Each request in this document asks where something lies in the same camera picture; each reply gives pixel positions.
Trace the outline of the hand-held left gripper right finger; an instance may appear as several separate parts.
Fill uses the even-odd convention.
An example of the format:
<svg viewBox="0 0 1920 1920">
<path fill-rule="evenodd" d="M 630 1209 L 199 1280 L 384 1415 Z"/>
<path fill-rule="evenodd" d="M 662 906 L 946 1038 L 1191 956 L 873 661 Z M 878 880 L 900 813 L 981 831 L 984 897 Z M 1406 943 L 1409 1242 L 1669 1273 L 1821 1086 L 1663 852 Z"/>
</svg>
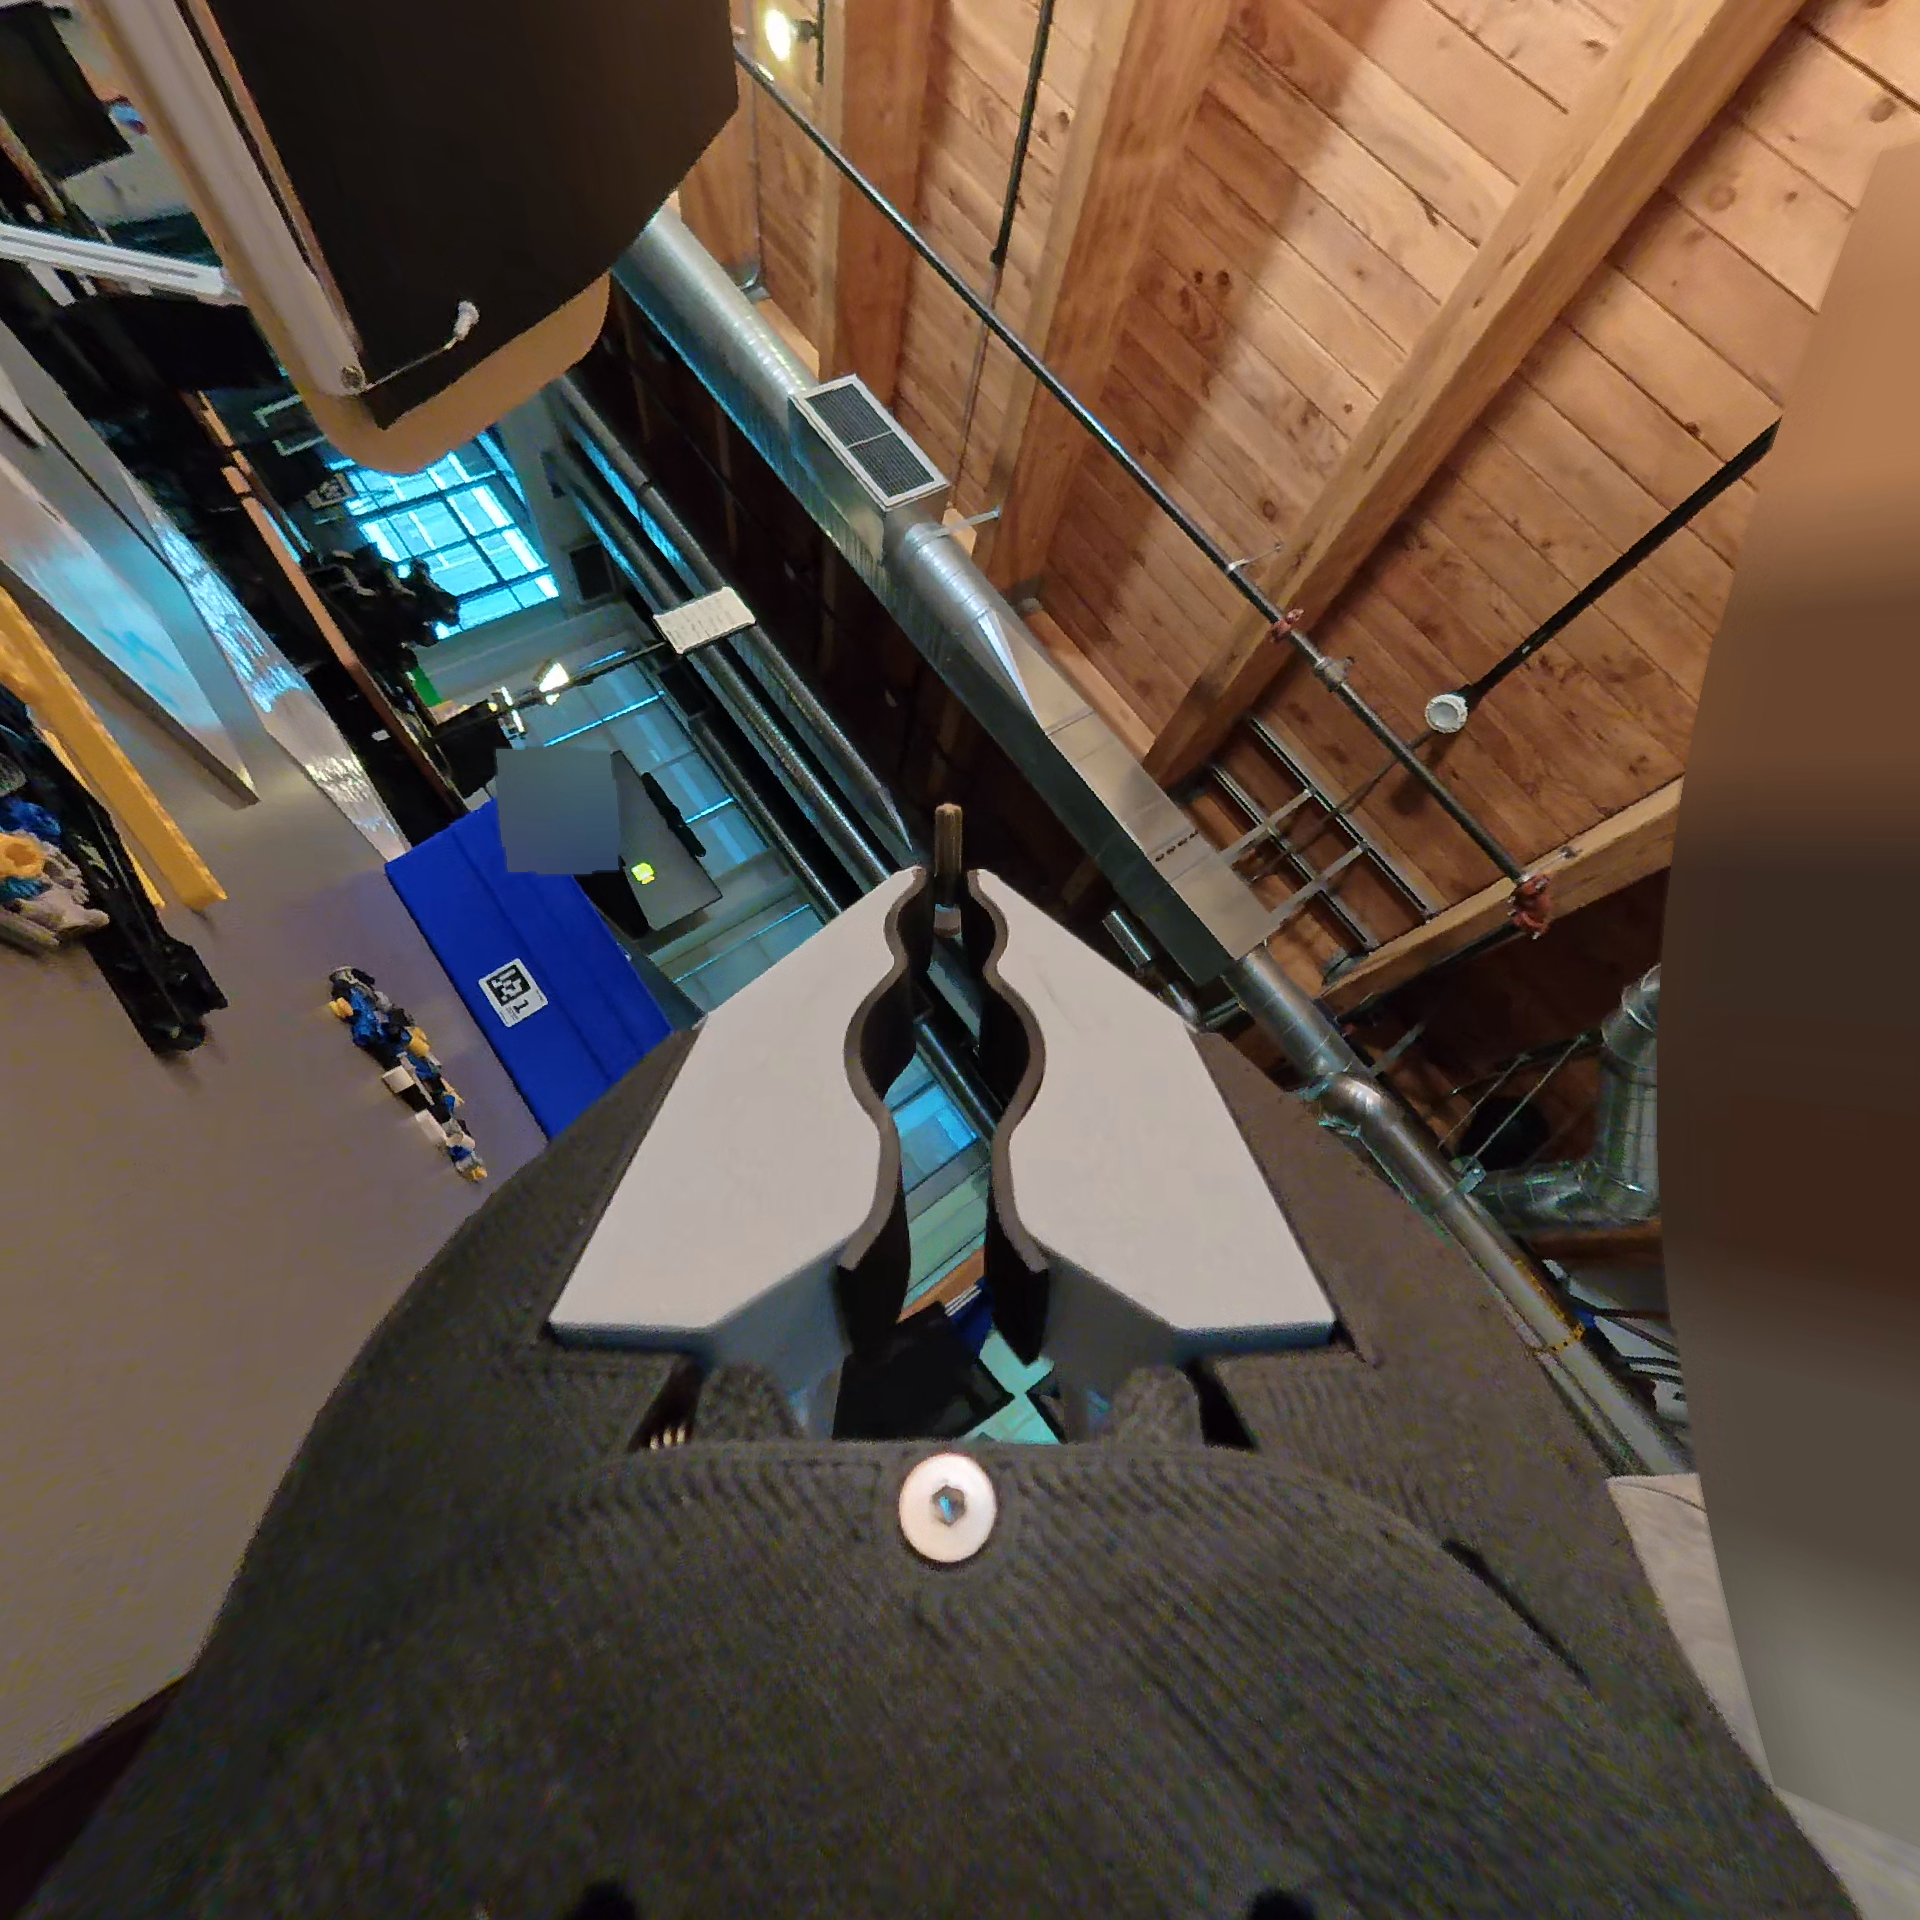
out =
<svg viewBox="0 0 1920 1920">
<path fill-rule="evenodd" d="M 1140 1372 L 1325 1351 L 1336 1309 L 1194 1029 L 983 868 L 966 961 L 998 1101 L 983 1281 L 1053 1432 L 1096 1434 Z"/>
</svg>

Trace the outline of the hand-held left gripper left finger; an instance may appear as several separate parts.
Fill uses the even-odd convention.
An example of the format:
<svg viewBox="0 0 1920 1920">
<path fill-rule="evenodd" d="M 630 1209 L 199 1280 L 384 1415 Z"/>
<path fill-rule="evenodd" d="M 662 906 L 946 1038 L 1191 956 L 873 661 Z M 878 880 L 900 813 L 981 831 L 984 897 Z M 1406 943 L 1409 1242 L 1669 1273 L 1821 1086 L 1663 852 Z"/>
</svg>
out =
<svg viewBox="0 0 1920 1920">
<path fill-rule="evenodd" d="M 831 1425 L 845 1358 L 905 1301 L 887 1097 L 928 948 L 928 870 L 900 870 L 698 1023 L 548 1314 L 558 1342 L 753 1365 Z"/>
</svg>

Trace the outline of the row of small lego pieces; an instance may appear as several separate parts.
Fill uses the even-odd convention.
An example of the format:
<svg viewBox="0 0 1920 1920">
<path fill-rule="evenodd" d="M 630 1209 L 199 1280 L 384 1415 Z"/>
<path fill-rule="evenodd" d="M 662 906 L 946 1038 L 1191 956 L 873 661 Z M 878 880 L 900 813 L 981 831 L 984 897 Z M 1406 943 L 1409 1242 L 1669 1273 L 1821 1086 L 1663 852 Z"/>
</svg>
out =
<svg viewBox="0 0 1920 1920">
<path fill-rule="evenodd" d="M 418 1018 L 356 967 L 337 967 L 326 975 L 326 1006 L 378 1066 L 378 1082 L 412 1113 L 416 1128 L 458 1176 L 481 1183 L 489 1167 L 463 1124 L 463 1097 L 445 1079 Z"/>
</svg>

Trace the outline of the blue box with printed tag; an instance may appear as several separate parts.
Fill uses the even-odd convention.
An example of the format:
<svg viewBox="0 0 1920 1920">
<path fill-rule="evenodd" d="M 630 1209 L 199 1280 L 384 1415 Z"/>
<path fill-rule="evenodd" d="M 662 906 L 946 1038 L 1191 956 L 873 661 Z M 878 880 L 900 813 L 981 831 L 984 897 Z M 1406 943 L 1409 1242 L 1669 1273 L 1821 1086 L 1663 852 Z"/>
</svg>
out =
<svg viewBox="0 0 1920 1920">
<path fill-rule="evenodd" d="M 509 870 L 493 802 L 385 876 L 543 1136 L 688 1029 L 581 882 Z"/>
</svg>

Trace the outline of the black sprinkler pipe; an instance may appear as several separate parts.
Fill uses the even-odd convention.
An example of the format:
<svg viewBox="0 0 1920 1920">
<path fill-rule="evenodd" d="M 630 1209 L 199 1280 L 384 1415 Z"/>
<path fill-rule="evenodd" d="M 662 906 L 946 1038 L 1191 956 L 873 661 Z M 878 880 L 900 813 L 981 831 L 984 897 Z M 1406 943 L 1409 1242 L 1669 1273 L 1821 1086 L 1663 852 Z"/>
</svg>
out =
<svg viewBox="0 0 1920 1920">
<path fill-rule="evenodd" d="M 1486 828 L 1446 785 L 1446 781 L 1416 754 L 1409 741 L 1396 733 L 1352 686 L 1351 673 L 1332 661 L 1312 638 L 1309 632 L 1288 614 L 1285 614 L 1278 604 L 1253 582 L 1253 577 L 1226 559 L 1223 545 L 1210 538 L 1202 530 L 1202 526 L 1180 506 L 1172 495 L 1154 479 L 1148 468 L 1116 438 L 1116 434 L 1105 426 L 1105 423 L 1084 405 L 1084 399 L 1066 386 L 1048 364 L 1015 332 L 1008 326 L 998 311 L 984 301 L 968 280 L 949 264 L 949 260 L 921 236 L 921 228 L 905 220 L 900 208 L 892 204 L 878 184 L 866 178 L 852 159 L 831 144 L 831 138 L 817 129 L 788 97 L 777 78 L 767 66 L 753 60 L 741 42 L 732 47 L 735 66 L 775 103 L 775 106 L 785 116 L 788 124 L 798 133 L 805 134 L 806 144 L 826 159 L 826 164 L 840 176 L 845 184 L 849 184 L 860 198 L 873 208 L 887 228 L 895 232 L 916 258 L 921 258 L 937 279 L 962 301 L 972 317 L 994 335 L 1008 353 L 1015 357 L 1018 368 L 1028 372 L 1044 396 L 1048 396 L 1055 405 L 1066 410 L 1066 418 L 1073 420 L 1092 444 L 1096 444 L 1116 466 L 1136 484 L 1136 489 L 1148 495 L 1148 501 L 1172 521 L 1181 536 L 1193 543 L 1202 558 L 1210 565 L 1210 568 L 1226 580 L 1239 599 L 1253 607 L 1256 614 L 1264 616 L 1264 634 L 1272 638 L 1280 634 L 1285 646 L 1288 646 L 1295 655 L 1305 658 L 1312 673 L 1327 687 L 1335 698 L 1343 706 L 1343 710 L 1356 718 L 1373 741 L 1378 741 L 1392 764 L 1396 764 L 1406 774 L 1415 777 L 1415 781 L 1431 796 L 1445 815 L 1452 820 L 1453 828 L 1468 834 L 1468 839 L 1484 852 L 1494 868 L 1501 872 L 1504 885 L 1494 889 L 1494 895 L 1501 900 L 1511 900 L 1516 890 L 1529 887 L 1529 876 L 1521 863 L 1508 854 L 1508 850 L 1496 840 L 1496 836 Z"/>
</svg>

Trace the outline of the black conduit with round box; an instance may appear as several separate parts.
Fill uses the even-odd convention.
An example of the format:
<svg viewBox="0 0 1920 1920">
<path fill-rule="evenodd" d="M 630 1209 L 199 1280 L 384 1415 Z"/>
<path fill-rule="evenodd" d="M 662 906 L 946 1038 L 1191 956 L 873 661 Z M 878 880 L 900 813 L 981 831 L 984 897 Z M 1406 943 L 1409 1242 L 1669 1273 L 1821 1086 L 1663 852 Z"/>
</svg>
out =
<svg viewBox="0 0 1920 1920">
<path fill-rule="evenodd" d="M 1637 542 L 1631 542 L 1614 561 L 1599 574 L 1591 576 L 1578 590 L 1569 594 L 1543 624 L 1538 624 L 1521 641 L 1512 645 L 1492 664 L 1473 678 L 1436 693 L 1423 709 L 1423 738 L 1453 735 L 1462 732 L 1473 710 L 1492 695 L 1496 686 L 1517 673 L 1521 664 L 1535 658 L 1548 645 L 1557 641 L 1561 632 L 1578 616 L 1597 606 L 1614 588 L 1624 582 L 1653 554 L 1657 554 L 1674 535 L 1684 533 L 1690 521 L 1710 505 L 1726 495 L 1726 492 L 1744 479 L 1768 452 L 1781 431 L 1781 418 L 1774 418 L 1727 456 L 1702 484 L 1689 492 L 1677 505 L 1660 516 Z"/>
</svg>

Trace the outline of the large paned window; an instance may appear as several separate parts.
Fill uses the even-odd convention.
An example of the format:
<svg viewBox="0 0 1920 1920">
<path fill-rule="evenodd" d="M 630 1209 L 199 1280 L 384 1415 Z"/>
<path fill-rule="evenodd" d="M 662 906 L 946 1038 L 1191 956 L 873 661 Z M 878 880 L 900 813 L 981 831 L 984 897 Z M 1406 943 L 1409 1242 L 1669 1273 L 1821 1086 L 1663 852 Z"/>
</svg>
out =
<svg viewBox="0 0 1920 1920">
<path fill-rule="evenodd" d="M 545 559 L 495 431 L 457 445 L 418 470 L 342 468 L 346 511 L 372 549 L 397 568 L 418 568 L 452 604 L 433 616 L 433 634 L 450 638 L 560 600 Z"/>
</svg>

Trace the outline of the yellow strip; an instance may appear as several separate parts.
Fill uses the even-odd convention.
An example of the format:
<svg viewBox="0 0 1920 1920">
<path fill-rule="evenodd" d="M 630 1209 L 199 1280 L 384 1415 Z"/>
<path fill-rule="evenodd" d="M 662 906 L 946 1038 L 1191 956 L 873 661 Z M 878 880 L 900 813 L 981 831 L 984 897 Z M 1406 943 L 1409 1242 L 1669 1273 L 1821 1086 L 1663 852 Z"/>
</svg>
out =
<svg viewBox="0 0 1920 1920">
<path fill-rule="evenodd" d="M 200 852 L 185 839 L 8 592 L 2 592 L 2 684 L 32 710 L 40 735 L 90 798 L 132 834 L 183 906 L 206 911 L 226 900 L 226 889 Z"/>
</svg>

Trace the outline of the white vent grille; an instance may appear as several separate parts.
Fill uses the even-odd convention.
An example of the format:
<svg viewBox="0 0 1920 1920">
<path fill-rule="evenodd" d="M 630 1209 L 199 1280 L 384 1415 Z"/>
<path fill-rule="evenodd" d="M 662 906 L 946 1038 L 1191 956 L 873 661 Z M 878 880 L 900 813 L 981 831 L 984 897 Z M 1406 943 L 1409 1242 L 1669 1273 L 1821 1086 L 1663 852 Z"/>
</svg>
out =
<svg viewBox="0 0 1920 1920">
<path fill-rule="evenodd" d="M 932 511 L 943 509 L 949 474 L 857 374 L 790 396 L 785 410 L 796 449 L 842 511 L 869 509 L 885 519 L 926 502 Z"/>
</svg>

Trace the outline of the pale grey board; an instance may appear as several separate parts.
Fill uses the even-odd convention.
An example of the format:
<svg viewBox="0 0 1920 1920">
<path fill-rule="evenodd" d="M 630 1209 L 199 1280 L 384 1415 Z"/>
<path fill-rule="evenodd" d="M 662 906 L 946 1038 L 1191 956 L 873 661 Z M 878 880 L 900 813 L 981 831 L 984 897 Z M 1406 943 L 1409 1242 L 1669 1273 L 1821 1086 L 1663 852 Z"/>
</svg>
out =
<svg viewBox="0 0 1920 1920">
<path fill-rule="evenodd" d="M 5 426 L 5 576 L 238 806 L 261 802 L 239 680 L 188 588 L 178 536 L 118 461 Z"/>
</svg>

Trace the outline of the black panel with tan edge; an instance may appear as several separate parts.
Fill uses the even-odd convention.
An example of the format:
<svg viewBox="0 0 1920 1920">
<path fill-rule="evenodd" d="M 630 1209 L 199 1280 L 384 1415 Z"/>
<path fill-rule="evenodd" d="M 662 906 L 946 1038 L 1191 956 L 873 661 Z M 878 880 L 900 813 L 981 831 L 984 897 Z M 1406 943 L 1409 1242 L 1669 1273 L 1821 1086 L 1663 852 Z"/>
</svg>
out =
<svg viewBox="0 0 1920 1920">
<path fill-rule="evenodd" d="M 336 449 L 432 466 L 573 368 L 735 106 L 725 2 L 84 5 Z"/>
</svg>

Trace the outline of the black screen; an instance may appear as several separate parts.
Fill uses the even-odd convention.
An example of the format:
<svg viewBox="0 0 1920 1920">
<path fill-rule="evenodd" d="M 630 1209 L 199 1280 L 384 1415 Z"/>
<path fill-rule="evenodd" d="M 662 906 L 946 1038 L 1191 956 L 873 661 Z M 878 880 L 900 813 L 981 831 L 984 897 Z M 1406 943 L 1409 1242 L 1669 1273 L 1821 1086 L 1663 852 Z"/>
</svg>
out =
<svg viewBox="0 0 1920 1920">
<path fill-rule="evenodd" d="M 132 152 L 54 14 L 39 2 L 2 6 L 2 113 L 21 149 L 54 181 Z"/>
</svg>

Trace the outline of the flexible silver duct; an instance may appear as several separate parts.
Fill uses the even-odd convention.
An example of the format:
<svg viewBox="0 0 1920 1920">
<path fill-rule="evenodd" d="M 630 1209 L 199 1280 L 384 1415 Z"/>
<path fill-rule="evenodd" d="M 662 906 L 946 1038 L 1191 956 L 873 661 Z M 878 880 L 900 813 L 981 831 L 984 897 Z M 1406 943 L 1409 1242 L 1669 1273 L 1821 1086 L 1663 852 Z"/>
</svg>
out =
<svg viewBox="0 0 1920 1920">
<path fill-rule="evenodd" d="M 1599 1026 L 1599 1088 L 1584 1156 L 1489 1173 L 1478 1205 L 1512 1233 L 1626 1229 L 1661 1212 L 1660 1000 L 1650 967 Z"/>
</svg>

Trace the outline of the silver air duct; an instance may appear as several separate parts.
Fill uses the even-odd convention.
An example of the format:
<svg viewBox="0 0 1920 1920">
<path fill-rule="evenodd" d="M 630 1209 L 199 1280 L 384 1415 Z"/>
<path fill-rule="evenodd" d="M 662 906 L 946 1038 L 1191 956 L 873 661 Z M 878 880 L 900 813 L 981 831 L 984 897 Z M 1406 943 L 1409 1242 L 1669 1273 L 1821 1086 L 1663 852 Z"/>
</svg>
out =
<svg viewBox="0 0 1920 1920">
<path fill-rule="evenodd" d="M 615 264 L 615 282 L 677 348 L 1165 958 L 1197 988 L 1226 984 L 1335 1133 L 1361 1146 L 1477 1264 L 1548 1377 L 1597 1432 L 1602 1455 L 1626 1471 L 1689 1471 L 1677 1440 L 1602 1345 L 1567 1320 L 1538 1266 L 1285 974 L 1266 948 L 1266 911 L 1253 889 L 1044 655 L 953 530 L 918 506 L 881 530 L 878 519 L 857 519 L 847 492 L 829 492 L 831 474 L 852 470 L 831 466 L 829 452 L 800 430 L 800 399 L 812 389 L 805 366 L 677 210 L 662 208 L 640 230 Z"/>
</svg>

